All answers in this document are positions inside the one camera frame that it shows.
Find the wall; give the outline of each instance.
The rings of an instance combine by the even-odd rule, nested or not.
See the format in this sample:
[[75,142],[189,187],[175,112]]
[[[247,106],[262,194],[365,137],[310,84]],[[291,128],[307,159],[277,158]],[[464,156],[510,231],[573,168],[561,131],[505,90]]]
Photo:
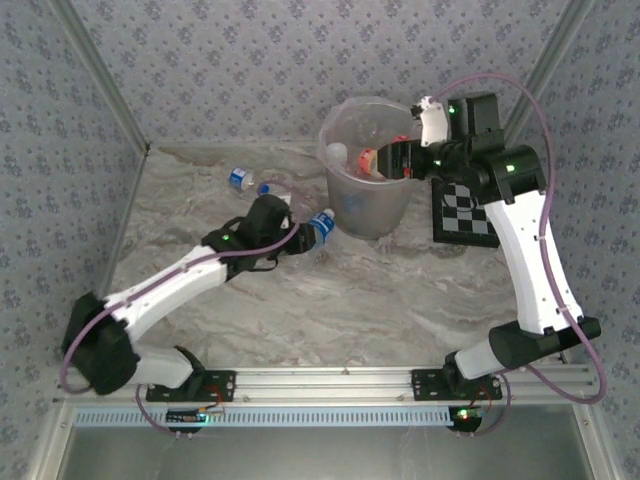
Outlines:
[[[602,403],[629,478],[640,478],[640,4],[599,1],[544,95],[559,155],[553,228],[607,367]],[[534,123],[521,136],[540,153]]]
[[0,478],[55,393],[71,302],[102,280],[140,159],[46,2],[0,2]]
[[147,140],[171,142],[311,139],[348,96],[410,103],[478,71],[525,79],[565,0],[75,4]]

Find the plastic container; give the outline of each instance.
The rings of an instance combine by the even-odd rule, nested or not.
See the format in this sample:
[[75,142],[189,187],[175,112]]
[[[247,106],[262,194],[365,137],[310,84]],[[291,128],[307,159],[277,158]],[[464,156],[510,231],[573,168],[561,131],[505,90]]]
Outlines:
[[[320,130],[317,156],[324,163],[329,203],[345,233],[378,239],[400,223],[417,180],[377,180],[362,173],[358,157],[365,148],[381,148],[398,135],[419,138],[411,111],[380,97],[356,97],[333,107]],[[347,158],[338,159],[346,146]]]

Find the plastic bottle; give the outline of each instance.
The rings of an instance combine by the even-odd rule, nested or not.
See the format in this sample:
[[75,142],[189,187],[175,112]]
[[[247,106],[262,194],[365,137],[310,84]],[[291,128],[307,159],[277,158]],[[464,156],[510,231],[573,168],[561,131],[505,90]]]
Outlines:
[[316,213],[311,220],[307,222],[307,225],[312,227],[315,243],[306,253],[296,255],[296,271],[304,272],[309,270],[326,255],[327,240],[336,225],[333,216],[333,210],[327,208],[320,213]]
[[[245,192],[247,190],[252,189],[256,184],[256,179],[254,178],[253,171],[246,170],[242,167],[236,167],[231,170],[231,175],[229,175],[229,185],[238,190],[239,192]],[[261,191],[260,193],[269,193],[269,187],[265,185],[265,191]]]
[[313,226],[313,231],[316,236],[316,243],[312,248],[312,251],[322,248],[326,245],[329,234],[336,226],[333,217],[333,210],[331,210],[330,208],[326,208],[324,211],[316,213],[311,218],[311,220],[309,220],[309,224]]

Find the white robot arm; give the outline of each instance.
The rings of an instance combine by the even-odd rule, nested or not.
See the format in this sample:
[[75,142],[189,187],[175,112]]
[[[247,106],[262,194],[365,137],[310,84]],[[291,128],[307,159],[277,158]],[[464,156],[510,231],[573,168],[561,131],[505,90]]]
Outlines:
[[[580,340],[551,291],[540,255],[539,225],[546,180],[535,151],[506,148],[494,94],[473,93],[443,105],[424,97],[412,108],[422,123],[419,140],[394,142],[377,151],[386,178],[440,178],[469,188],[493,224],[516,291],[517,320],[492,329],[484,341],[447,356],[445,377],[455,391],[469,381],[527,365],[577,345]],[[567,283],[547,224],[550,270],[566,307],[587,338],[600,335]]]
[[324,213],[308,223],[293,225],[285,200],[261,195],[246,217],[213,230],[201,245],[151,278],[103,300],[93,293],[79,298],[62,349],[100,395],[129,383],[184,388],[193,383],[194,372],[202,371],[202,365],[183,348],[142,345],[142,335],[205,290],[220,286],[241,272],[264,270],[256,268],[259,260],[277,265],[281,254],[310,250],[317,242],[316,232],[325,236],[332,227],[331,218]]
[[[579,339],[555,301],[539,254],[537,222],[546,181],[535,151],[527,146],[505,147],[493,94],[450,99],[446,112],[448,120],[441,104],[429,97],[422,99],[412,109],[422,122],[421,138],[396,141],[378,150],[377,169],[386,178],[438,177],[466,185],[484,205],[498,234],[516,291],[518,317],[492,329],[477,345],[447,356],[443,376],[452,395],[460,392],[463,396],[469,384],[471,390],[477,388],[473,385],[476,379],[486,380],[492,373],[527,365],[575,346]],[[69,355],[83,329],[97,315],[103,315],[104,321],[90,334],[84,332],[86,337],[71,353],[73,364],[96,393],[105,395],[128,383],[196,391],[201,381],[196,373],[203,367],[193,355],[179,347],[143,346],[138,340],[169,312],[238,273],[252,271],[258,260],[277,260],[280,253],[309,250],[315,244],[314,226],[302,224],[279,248],[262,248],[255,253],[259,250],[254,249],[292,233],[283,223],[289,216],[283,200],[263,195],[246,217],[212,231],[176,264],[141,284],[104,300],[93,294],[81,297],[74,306],[63,350]],[[587,338],[597,337],[599,322],[583,316],[573,297],[549,226],[545,240],[550,268],[566,308],[578,319]]]

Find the checkerboard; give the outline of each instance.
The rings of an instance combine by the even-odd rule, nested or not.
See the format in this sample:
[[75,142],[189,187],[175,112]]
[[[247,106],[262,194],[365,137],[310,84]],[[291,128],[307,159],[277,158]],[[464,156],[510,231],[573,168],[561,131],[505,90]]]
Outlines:
[[497,248],[498,235],[469,189],[440,179],[431,181],[433,240],[440,243]]

